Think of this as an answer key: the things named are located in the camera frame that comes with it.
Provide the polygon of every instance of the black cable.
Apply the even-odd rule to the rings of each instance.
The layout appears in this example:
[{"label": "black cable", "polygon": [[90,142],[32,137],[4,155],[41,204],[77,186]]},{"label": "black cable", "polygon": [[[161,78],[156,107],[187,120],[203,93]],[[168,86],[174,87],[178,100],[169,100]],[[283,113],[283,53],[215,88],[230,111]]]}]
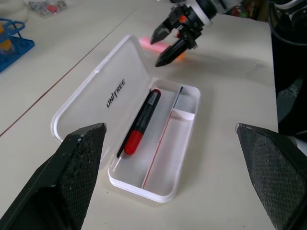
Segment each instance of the black cable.
[{"label": "black cable", "polygon": [[270,25],[270,28],[271,28],[271,31],[273,33],[273,35],[278,38],[279,40],[281,40],[282,42],[285,42],[289,45],[293,45],[293,46],[307,46],[307,43],[300,43],[300,42],[293,42],[293,41],[290,41],[290,40],[287,40],[285,38],[283,38],[275,29],[275,27],[273,26],[273,22],[272,22],[272,6],[270,5],[270,8],[269,8],[269,25]]}]

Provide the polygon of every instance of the table surface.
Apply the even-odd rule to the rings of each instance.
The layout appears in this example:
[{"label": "table surface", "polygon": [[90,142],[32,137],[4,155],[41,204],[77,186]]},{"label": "table surface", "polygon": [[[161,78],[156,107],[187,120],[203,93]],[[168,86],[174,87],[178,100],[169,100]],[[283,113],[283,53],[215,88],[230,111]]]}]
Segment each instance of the table surface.
[{"label": "table surface", "polygon": [[[42,40],[48,29],[40,27],[43,32],[37,32],[40,35],[37,46],[27,56],[32,58],[31,63],[33,58],[37,58],[36,62],[40,65],[31,69],[27,58],[23,58],[18,65],[8,70],[11,76],[14,75],[12,79],[6,79],[10,83],[5,82],[6,87],[12,89],[11,93],[18,91],[20,86],[16,84],[26,85],[26,77],[35,73],[36,78],[29,77],[33,85],[27,83],[27,88],[18,93],[22,96],[20,94],[33,92],[29,98],[21,98],[24,103],[27,102],[27,106],[31,106],[82,59],[82,55],[86,55],[103,40],[0,138],[0,183],[5,184],[0,190],[0,216],[36,168],[59,147],[50,131],[55,112],[125,35],[150,36],[169,13],[169,6],[163,2],[151,0],[140,3],[131,0],[131,4],[118,6],[121,15],[113,15],[108,10],[118,10],[113,5],[119,3],[119,0],[116,1],[91,0],[87,5],[91,10],[83,6],[96,19],[102,17],[96,15],[99,12],[96,8],[105,7],[103,12],[110,15],[112,19],[108,20],[114,23],[113,28],[107,26],[109,34],[98,29],[88,35],[89,29],[80,19],[75,26],[82,30],[78,33],[75,33],[76,30],[67,32],[63,38],[56,34],[56,38],[52,39],[53,34],[48,34],[51,37],[46,39],[52,45],[44,48],[39,44],[44,43]],[[81,6],[75,7],[76,12],[81,10]],[[58,15],[62,17],[64,27],[67,25],[66,17],[78,18],[73,12],[71,8]],[[86,17],[90,18],[90,15],[82,16],[83,19]],[[48,23],[55,27],[54,22],[51,22],[53,19],[46,20],[50,20]],[[183,62],[155,68],[157,55],[146,53],[150,74],[195,86],[201,92],[200,108],[175,198],[166,204],[156,204],[129,194],[113,187],[106,169],[101,169],[83,229],[274,229],[250,182],[235,133],[238,122],[277,130],[270,29],[265,23],[226,15],[216,16],[213,23],[198,39],[199,47],[187,52]],[[95,27],[104,30],[105,25],[106,22],[101,21],[96,22]],[[82,38],[81,44],[77,43],[80,41],[78,36]],[[77,48],[82,52],[76,54]],[[53,71],[57,66],[49,66],[39,60],[43,52],[48,52],[46,55],[50,60],[55,60],[54,63],[58,62],[60,70]],[[19,81],[15,73],[25,69],[24,79]],[[1,84],[0,98],[3,100],[9,92],[2,91]],[[13,113],[15,117],[27,109],[27,106],[20,108],[24,104],[18,102],[17,98],[9,98],[6,102],[12,111],[18,110]],[[1,128],[12,124],[14,119],[6,121],[5,125],[1,124]]]}]

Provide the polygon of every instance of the robotic arm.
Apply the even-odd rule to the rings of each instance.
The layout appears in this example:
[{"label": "robotic arm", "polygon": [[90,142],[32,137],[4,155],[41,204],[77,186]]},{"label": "robotic arm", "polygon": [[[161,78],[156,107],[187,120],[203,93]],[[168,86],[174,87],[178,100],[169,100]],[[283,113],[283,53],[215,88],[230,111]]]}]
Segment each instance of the robotic arm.
[{"label": "robotic arm", "polygon": [[[178,30],[178,41],[163,51],[155,66],[164,66],[175,60],[187,49],[196,48],[196,39],[201,35],[203,27],[212,24],[211,19],[217,14],[223,14],[242,0],[171,0],[176,3],[169,16],[153,32],[151,44],[165,39],[173,29]],[[289,16],[292,29],[300,33],[302,37],[307,33],[307,1],[306,0],[267,0],[270,3],[274,17],[277,19],[277,8],[280,12]],[[307,43],[299,43],[286,40],[276,32],[270,20],[272,33],[291,45],[307,46]]]}]

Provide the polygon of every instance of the pink object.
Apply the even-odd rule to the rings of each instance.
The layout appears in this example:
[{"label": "pink object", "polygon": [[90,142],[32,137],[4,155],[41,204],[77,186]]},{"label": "pink object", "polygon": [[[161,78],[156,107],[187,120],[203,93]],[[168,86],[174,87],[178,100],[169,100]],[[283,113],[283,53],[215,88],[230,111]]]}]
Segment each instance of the pink object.
[{"label": "pink object", "polygon": [[[157,43],[151,45],[150,39],[148,37],[141,37],[139,39],[139,42],[144,49],[149,49],[149,50],[152,50],[152,51],[156,51],[158,53],[162,53],[166,48],[169,47],[169,44],[164,43],[164,42],[157,42]],[[185,56],[185,53],[182,53],[176,59],[182,60],[184,56]]]}]

